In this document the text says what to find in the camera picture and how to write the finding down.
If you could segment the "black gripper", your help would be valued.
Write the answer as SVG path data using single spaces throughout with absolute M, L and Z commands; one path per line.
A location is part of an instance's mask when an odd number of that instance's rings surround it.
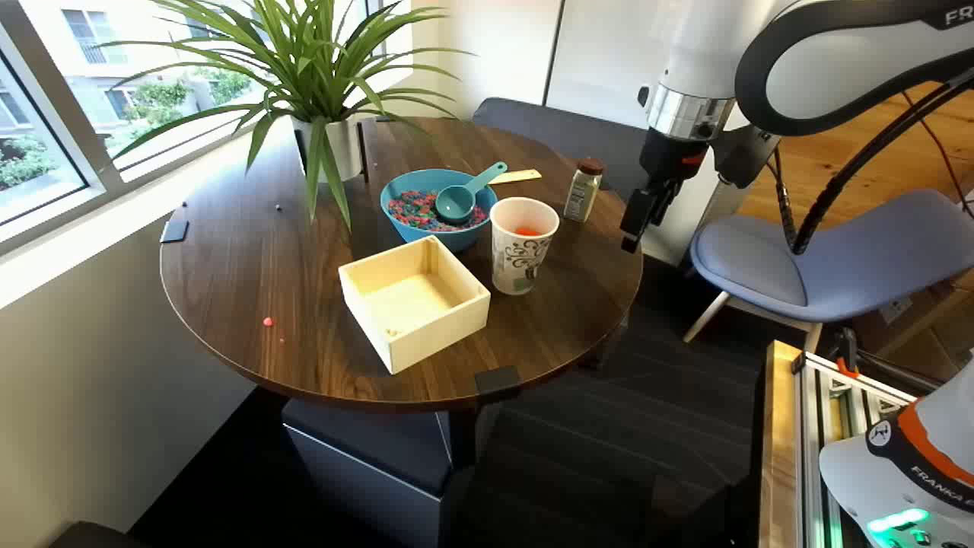
M 620 250 L 637 253 L 645 232 L 645 219 L 658 226 L 678 196 L 681 182 L 691 181 L 702 164 L 705 146 L 694 141 L 672 141 L 658 131 L 645 133 L 638 164 L 645 172 L 642 193 L 626 199 L 620 219 Z

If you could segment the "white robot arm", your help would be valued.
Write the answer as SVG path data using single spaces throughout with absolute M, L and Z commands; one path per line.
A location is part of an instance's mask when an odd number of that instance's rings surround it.
M 798 137 L 934 83 L 821 190 L 802 226 L 785 223 L 792 250 L 803 253 L 853 173 L 965 92 L 971 70 L 974 0 L 686 0 L 663 68 L 638 93 L 645 182 L 626 199 L 624 248 L 663 219 L 705 148 L 732 151 L 732 109 L 748 121 L 745 133 Z

